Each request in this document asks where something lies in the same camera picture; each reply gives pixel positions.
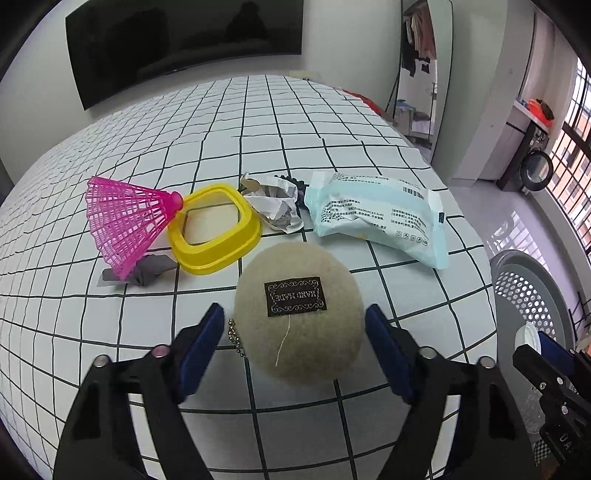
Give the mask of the grey fish tail toy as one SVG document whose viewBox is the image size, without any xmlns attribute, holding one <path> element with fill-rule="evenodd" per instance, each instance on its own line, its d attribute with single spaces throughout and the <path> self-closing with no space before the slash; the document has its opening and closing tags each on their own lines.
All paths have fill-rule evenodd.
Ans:
<svg viewBox="0 0 591 480">
<path fill-rule="evenodd" d="M 177 263 L 167 255 L 146 255 L 142 257 L 123 279 L 116 276 L 110 268 L 102 271 L 97 282 L 99 287 L 108 285 L 132 285 L 146 287 L 153 284 L 160 275 L 177 267 Z"/>
</svg>

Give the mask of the yellow plastic container frame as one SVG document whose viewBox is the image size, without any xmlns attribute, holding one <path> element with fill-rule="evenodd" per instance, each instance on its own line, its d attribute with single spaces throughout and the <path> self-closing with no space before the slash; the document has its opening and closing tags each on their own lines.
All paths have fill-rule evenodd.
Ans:
<svg viewBox="0 0 591 480">
<path fill-rule="evenodd" d="M 209 275 L 235 263 L 259 244 L 262 233 L 259 215 L 225 183 L 186 196 L 167 226 L 177 263 L 192 275 Z"/>
</svg>

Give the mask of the beige fluffy plush ball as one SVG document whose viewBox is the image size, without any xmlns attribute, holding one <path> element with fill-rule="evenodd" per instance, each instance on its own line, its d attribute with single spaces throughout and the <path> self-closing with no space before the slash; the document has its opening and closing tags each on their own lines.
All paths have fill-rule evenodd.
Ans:
<svg viewBox="0 0 591 480">
<path fill-rule="evenodd" d="M 304 242 L 261 251 L 239 278 L 232 320 L 246 358 L 294 385 L 332 381 L 359 356 L 365 321 L 353 274 Z"/>
</svg>

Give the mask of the light blue wipes packet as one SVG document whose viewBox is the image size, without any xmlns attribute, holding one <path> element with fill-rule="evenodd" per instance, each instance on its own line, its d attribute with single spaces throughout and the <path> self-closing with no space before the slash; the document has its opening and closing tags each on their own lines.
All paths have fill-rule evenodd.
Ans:
<svg viewBox="0 0 591 480">
<path fill-rule="evenodd" d="M 449 267 L 437 192 L 384 176 L 315 172 L 304 205 L 320 237 L 347 235 L 400 250 L 430 268 Z"/>
</svg>

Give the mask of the pink plastic shuttlecock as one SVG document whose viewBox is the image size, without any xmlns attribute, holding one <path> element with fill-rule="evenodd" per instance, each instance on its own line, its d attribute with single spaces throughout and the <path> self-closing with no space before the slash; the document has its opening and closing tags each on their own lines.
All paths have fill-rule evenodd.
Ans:
<svg viewBox="0 0 591 480">
<path fill-rule="evenodd" d="M 125 279 L 150 245 L 183 208 L 183 197 L 103 177 L 85 193 L 89 232 L 116 278 Z"/>
</svg>

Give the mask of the dark spiky purple toy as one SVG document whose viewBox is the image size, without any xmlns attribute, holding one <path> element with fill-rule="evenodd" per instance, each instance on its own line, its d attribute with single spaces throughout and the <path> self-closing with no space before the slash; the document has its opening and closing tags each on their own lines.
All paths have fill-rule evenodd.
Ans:
<svg viewBox="0 0 591 480">
<path fill-rule="evenodd" d="M 304 202 L 305 191 L 307 191 L 308 184 L 304 181 L 297 180 L 296 178 L 291 177 L 290 175 L 280 175 L 280 179 L 283 179 L 284 181 L 293 184 L 294 187 L 297 188 L 297 201 L 295 201 L 295 203 L 297 204 L 298 208 L 308 210 L 308 207 Z"/>
</svg>

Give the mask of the grey perforated laundry basket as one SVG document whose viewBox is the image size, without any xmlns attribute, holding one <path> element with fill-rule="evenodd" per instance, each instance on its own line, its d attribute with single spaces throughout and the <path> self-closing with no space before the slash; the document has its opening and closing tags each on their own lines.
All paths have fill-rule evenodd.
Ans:
<svg viewBox="0 0 591 480">
<path fill-rule="evenodd" d="M 514 367 L 518 330 L 530 324 L 565 349 L 575 346 L 575 332 L 564 298 L 550 273 L 518 250 L 490 260 L 497 319 L 497 358 L 529 435 L 536 463 L 551 456 L 540 429 L 545 417 L 540 392 Z"/>
</svg>

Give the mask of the window security grille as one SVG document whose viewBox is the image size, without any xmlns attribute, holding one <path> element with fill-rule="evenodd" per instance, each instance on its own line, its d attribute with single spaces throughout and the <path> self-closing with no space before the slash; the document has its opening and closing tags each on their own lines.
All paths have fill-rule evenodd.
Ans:
<svg viewBox="0 0 591 480">
<path fill-rule="evenodd" d="M 577 60 L 574 91 L 550 158 L 554 175 L 549 191 L 590 257 L 590 74 Z"/>
</svg>

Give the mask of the front loading washing machine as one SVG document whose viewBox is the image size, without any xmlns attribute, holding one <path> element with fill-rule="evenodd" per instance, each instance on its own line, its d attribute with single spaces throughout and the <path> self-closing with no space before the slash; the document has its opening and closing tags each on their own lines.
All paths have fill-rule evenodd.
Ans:
<svg viewBox="0 0 591 480">
<path fill-rule="evenodd" d="M 548 133 L 531 121 L 506 170 L 496 185 L 503 191 L 544 190 L 552 180 L 554 166 L 545 152 Z"/>
</svg>

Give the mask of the orange basin on counter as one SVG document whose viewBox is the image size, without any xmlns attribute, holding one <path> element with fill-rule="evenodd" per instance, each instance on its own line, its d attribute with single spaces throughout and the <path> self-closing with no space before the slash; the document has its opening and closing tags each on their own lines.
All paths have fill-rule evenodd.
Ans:
<svg viewBox="0 0 591 480">
<path fill-rule="evenodd" d="M 551 126 L 553 124 L 555 119 L 554 113 L 545 101 L 541 99 L 530 99 L 527 102 L 527 108 L 545 125 Z"/>
</svg>

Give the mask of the standing floor mirror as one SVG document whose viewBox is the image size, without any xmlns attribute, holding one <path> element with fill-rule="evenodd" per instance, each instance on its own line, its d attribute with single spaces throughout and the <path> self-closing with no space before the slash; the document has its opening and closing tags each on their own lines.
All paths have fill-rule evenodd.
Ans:
<svg viewBox="0 0 591 480">
<path fill-rule="evenodd" d="M 394 127 L 433 160 L 452 70 L 454 12 L 448 0 L 402 3 L 399 73 L 387 111 Z"/>
</svg>

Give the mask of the black wall television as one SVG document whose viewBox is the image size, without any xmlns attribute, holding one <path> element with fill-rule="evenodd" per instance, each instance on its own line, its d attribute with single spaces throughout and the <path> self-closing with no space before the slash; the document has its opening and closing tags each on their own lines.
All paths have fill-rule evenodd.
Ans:
<svg viewBox="0 0 591 480">
<path fill-rule="evenodd" d="M 84 109 L 136 84 L 195 65 L 298 55 L 301 1 L 86 1 L 65 19 Z"/>
</svg>

